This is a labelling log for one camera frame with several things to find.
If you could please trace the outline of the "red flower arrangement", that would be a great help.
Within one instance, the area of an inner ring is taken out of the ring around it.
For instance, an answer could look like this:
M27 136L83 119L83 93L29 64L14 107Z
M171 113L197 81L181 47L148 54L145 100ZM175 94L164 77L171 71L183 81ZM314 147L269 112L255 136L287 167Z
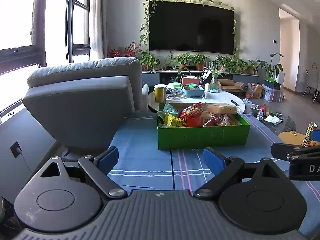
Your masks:
M107 50L107 57L137 57L142 52L141 45L131 42L125 47L119 47L117 49L110 48Z

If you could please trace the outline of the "green cardboard box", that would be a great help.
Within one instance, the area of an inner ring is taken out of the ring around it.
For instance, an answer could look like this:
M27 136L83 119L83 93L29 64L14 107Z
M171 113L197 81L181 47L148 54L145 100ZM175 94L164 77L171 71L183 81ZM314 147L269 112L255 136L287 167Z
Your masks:
M158 111L157 134L158 148L160 150L182 150L191 148L205 148L213 146L238 146L244 145L247 141L250 124L238 113L236 119L240 121L240 126L213 126L213 127L174 127L164 124L163 107L161 104ZM171 103L179 114L193 103ZM211 115L207 111L201 116L206 118Z

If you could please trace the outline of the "grey sofa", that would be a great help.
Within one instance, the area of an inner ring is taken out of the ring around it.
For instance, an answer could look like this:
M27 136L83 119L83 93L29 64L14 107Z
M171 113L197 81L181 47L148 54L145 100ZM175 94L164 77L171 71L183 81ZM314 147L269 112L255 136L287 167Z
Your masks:
M149 87L135 57L41 67L27 84L25 108L70 149L107 149L126 116L148 109Z

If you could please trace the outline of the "orange striped snack packet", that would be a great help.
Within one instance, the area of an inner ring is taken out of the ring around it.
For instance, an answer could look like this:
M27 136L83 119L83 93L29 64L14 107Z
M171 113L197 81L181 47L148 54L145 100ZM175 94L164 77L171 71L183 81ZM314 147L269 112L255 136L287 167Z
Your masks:
M184 120L187 118L195 118L200 116L202 112L203 112L202 103L201 102L194 103L193 105L181 111L179 119Z

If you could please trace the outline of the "yellow round stool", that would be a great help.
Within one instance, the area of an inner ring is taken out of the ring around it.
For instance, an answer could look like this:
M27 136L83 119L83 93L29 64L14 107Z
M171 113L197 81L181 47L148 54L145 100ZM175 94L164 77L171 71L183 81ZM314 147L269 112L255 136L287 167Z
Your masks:
M278 137L285 144L290 145L302 145L302 142L305 138L305 134L297 133L295 131L282 132L278 135Z

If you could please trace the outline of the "green chip bag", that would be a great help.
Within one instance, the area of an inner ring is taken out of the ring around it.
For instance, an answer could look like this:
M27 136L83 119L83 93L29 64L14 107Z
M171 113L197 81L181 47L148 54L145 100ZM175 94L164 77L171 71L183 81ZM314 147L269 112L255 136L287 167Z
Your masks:
M179 117L180 116L178 109L176 109L173 105L171 105L168 102L165 103L165 105L163 107L163 112L171 114L171 115L173 115L175 117Z

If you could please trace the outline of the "dark marble side table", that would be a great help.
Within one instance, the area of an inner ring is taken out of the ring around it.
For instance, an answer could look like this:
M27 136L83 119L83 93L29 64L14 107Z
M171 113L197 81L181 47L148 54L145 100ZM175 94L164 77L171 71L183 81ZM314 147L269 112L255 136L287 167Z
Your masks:
M294 120L279 108L281 103L247 98L244 98L243 102L246 107L244 113L257 119L274 134L279 135L283 132L297 131Z

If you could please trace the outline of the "light blue tray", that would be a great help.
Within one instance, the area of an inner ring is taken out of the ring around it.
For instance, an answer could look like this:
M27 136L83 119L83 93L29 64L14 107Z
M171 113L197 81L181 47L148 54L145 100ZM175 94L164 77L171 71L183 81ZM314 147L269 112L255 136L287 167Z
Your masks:
M185 94L185 96L190 98L199 98L202 97L204 94L204 89L200 87L199 89L185 89L182 88L182 92Z

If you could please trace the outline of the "open cardboard box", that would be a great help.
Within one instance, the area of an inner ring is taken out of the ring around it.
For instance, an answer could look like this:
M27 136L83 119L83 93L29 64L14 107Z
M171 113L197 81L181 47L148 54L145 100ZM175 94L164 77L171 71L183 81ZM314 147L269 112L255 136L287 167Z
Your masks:
M242 82L234 82L230 79L218 79L219 89L226 92L240 92L243 90Z

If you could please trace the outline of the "tan bread package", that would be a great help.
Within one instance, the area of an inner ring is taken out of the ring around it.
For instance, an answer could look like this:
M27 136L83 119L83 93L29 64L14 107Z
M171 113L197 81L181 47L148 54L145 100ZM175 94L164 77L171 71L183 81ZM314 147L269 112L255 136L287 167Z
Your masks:
M225 103L210 103L202 107L204 111L212 114L236 114L237 108Z

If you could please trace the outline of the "white round coffee table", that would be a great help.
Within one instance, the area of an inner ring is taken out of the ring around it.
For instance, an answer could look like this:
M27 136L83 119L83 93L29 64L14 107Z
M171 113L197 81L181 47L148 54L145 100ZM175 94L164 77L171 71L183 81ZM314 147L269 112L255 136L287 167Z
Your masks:
M237 107L239 114L244 113L245 103L237 96L225 92L219 91L218 93L204 92L202 96L188 97L182 91L174 94L168 94L166 101L168 103L226 103Z

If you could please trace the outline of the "yellow lidded can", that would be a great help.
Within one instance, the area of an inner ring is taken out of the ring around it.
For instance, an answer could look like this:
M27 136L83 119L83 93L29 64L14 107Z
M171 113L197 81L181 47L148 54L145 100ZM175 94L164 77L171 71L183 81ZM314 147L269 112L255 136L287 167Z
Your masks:
M164 84L154 85L153 88L155 101L158 103L165 103L167 99L167 86Z

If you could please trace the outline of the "black yellow drink can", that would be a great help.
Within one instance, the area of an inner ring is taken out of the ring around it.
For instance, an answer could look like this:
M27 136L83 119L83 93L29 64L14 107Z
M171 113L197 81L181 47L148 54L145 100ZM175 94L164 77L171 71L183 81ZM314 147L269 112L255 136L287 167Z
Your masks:
M307 127L304 139L302 141L302 146L303 147L309 147L310 146L310 144L312 142L311 134L312 134L313 131L315 131L317 129L317 127L318 126L317 126L316 123L310 122L310 124Z

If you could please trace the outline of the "wall power socket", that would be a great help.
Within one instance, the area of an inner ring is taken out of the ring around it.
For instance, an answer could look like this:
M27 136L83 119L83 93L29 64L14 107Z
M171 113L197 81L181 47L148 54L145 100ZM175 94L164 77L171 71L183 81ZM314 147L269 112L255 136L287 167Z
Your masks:
M10 150L14 156L14 158L17 158L20 154L22 154L22 150L20 148L20 145L18 143L18 141L15 141L11 146L10 146Z

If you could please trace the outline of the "potted green plant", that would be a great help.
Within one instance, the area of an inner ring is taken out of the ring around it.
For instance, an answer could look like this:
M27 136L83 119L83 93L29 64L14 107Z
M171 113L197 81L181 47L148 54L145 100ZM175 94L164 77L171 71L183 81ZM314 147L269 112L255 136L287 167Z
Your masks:
M142 71L154 70L159 66L159 59L147 51L141 52L137 59L141 64Z

